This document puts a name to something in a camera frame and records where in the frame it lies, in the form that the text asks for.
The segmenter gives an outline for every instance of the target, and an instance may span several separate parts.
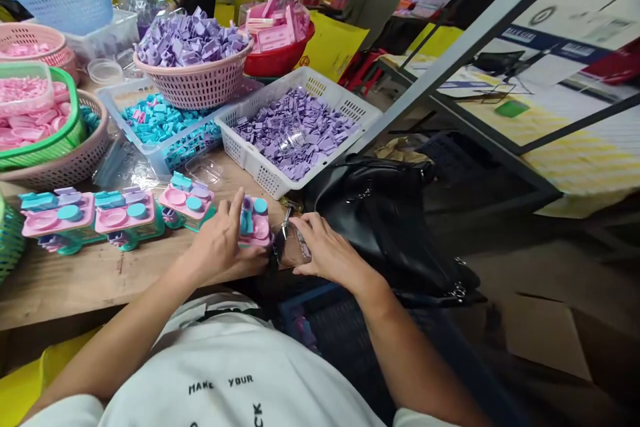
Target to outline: wooden table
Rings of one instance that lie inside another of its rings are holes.
[[[83,86],[93,90],[91,84]],[[215,205],[232,199],[243,186],[247,195],[267,200],[272,230],[282,223],[285,208],[221,148],[208,155],[224,169]],[[25,191],[6,183],[0,183],[0,189],[13,205],[18,204],[16,195]],[[132,252],[120,252],[103,242],[85,246],[73,256],[50,254],[29,240],[19,265],[0,286],[0,331],[126,304],[149,287],[191,245],[195,235],[187,229],[167,229],[162,238],[142,242]],[[255,274],[258,272],[235,272],[217,281]]]

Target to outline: black handbag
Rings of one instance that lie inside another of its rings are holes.
[[[395,290],[439,306],[476,302],[480,279],[427,228],[422,195],[434,177],[431,163],[352,154],[307,184],[305,211],[326,218]]]

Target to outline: purple plastic parts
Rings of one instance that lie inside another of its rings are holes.
[[[326,103],[297,88],[261,108],[252,121],[238,119],[234,130],[287,177],[298,181],[359,128],[352,119],[329,110]],[[305,134],[301,148],[282,149],[282,139],[293,131]]]
[[[135,52],[140,61],[154,67],[186,67],[230,57],[248,43],[233,23],[221,27],[198,7],[193,15],[159,17]]]

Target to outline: white plastic basket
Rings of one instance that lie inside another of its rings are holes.
[[[304,87],[307,92],[322,99],[329,108],[339,110],[343,115],[360,125],[357,132],[352,133],[333,154],[319,162],[299,181],[288,178],[253,145],[233,131],[238,119],[242,117],[253,119],[258,110],[266,107],[269,102],[278,100],[292,87]],[[302,67],[260,89],[247,99],[217,112],[215,123],[222,131],[222,142],[227,155],[248,171],[271,197],[278,200],[289,190],[300,190],[307,185],[309,180],[351,147],[381,115],[382,112],[376,107],[332,82],[324,75],[309,67]]]
[[[203,153],[220,144],[219,137],[212,137],[202,129],[205,126],[212,127],[213,118],[220,111],[210,113],[164,142],[148,145],[133,133],[131,127],[121,117],[121,112],[127,107],[144,100],[149,95],[155,95],[156,93],[158,93],[158,89],[149,78],[104,87],[96,91],[96,95],[109,111],[111,119],[149,160],[149,164],[158,178],[162,181],[169,181],[174,170],[177,170],[199,153]]]

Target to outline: green plastic basket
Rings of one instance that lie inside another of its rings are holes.
[[[51,160],[56,160],[78,147],[87,139],[87,129],[80,114],[78,93],[73,78],[65,72],[50,67],[51,80],[61,81],[69,88],[71,113],[63,127],[45,138],[43,141],[27,147],[0,151],[0,171],[34,167]]]
[[[25,218],[0,195],[0,284],[17,265],[25,249],[22,224]]]

